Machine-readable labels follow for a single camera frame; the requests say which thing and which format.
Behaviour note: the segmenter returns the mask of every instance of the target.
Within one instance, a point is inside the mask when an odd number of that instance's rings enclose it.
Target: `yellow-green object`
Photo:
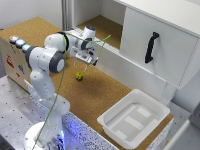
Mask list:
[[[81,81],[81,80],[83,79],[83,74],[82,74],[81,72],[77,72],[77,73],[76,73],[76,79],[77,79],[78,81]]]

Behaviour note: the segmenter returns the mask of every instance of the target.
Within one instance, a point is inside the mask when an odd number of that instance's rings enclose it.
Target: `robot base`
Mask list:
[[[24,150],[32,150],[33,146],[35,144],[34,137],[37,135],[37,133],[40,131],[42,126],[44,125],[44,122],[40,122],[32,126],[25,134],[24,137]],[[41,148],[37,144],[34,148],[34,150],[49,150],[49,148]]]

